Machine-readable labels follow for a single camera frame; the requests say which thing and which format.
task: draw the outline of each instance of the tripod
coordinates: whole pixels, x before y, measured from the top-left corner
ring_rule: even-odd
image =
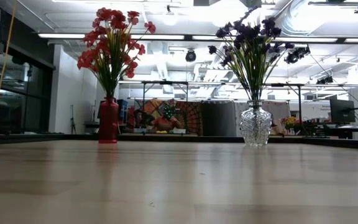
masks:
[[[75,123],[74,123],[74,105],[70,105],[71,109],[71,134],[73,134],[73,131],[75,134],[77,134],[77,131],[75,130]]]

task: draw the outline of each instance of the clear crystal vase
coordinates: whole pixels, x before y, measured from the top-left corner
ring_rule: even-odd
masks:
[[[241,113],[241,133],[247,146],[267,144],[272,126],[272,114],[262,109],[262,100],[248,101],[249,110]]]

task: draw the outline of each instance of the red vase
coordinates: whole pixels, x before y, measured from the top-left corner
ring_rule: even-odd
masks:
[[[99,143],[117,143],[118,136],[118,104],[115,98],[106,99],[100,105]]]

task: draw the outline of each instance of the vase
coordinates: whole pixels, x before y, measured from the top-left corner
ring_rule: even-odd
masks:
[[[262,109],[262,100],[248,101],[248,110],[241,113],[240,127],[246,146],[267,144],[272,126],[272,114]]]
[[[104,99],[100,104],[99,143],[117,143],[119,106],[114,98]]]

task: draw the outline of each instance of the wooden table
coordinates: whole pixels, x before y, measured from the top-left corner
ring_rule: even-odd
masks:
[[[0,145],[0,223],[358,223],[358,151],[300,144]]]

